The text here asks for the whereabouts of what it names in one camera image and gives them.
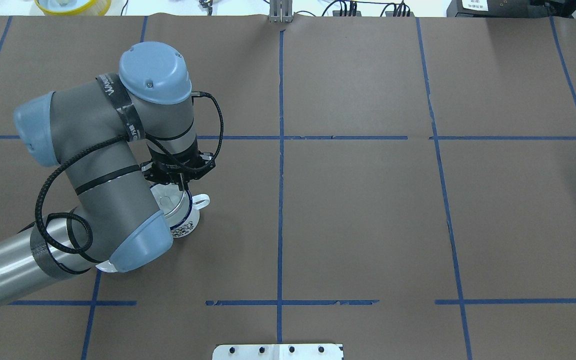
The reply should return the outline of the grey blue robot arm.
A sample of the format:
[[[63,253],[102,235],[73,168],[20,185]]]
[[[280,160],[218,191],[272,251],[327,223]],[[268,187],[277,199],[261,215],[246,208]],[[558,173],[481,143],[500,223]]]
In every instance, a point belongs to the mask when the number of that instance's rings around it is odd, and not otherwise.
[[[39,96],[14,110],[21,141],[54,167],[34,221],[0,242],[0,307],[109,262],[133,271],[166,253],[173,235],[150,186],[186,191],[216,165],[201,152],[194,90],[183,55],[146,41],[118,71]]]

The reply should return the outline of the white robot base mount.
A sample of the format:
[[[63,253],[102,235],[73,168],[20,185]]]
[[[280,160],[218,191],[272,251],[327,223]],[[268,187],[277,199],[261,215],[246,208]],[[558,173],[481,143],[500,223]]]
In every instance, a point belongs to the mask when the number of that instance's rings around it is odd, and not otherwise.
[[[343,360],[342,344],[277,343],[221,344],[215,347],[213,360]]]

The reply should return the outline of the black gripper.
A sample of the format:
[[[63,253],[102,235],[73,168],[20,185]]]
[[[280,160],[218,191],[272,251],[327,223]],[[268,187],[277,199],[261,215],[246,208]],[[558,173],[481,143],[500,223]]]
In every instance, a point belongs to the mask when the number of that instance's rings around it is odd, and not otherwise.
[[[188,192],[189,182],[200,180],[217,166],[212,152],[191,152],[188,156],[152,152],[151,155],[151,160],[141,163],[144,178],[155,184],[176,184],[181,192]]]

